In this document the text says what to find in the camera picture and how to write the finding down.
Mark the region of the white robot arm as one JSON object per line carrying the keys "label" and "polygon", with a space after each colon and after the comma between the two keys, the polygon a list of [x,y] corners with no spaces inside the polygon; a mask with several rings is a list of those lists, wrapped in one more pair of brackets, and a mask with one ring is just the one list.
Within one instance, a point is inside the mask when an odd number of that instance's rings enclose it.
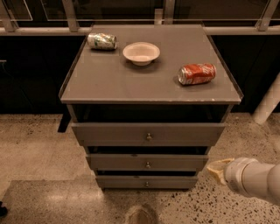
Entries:
{"label": "white robot arm", "polygon": [[234,193],[280,206],[280,164],[238,157],[214,161],[207,170],[219,184]]}

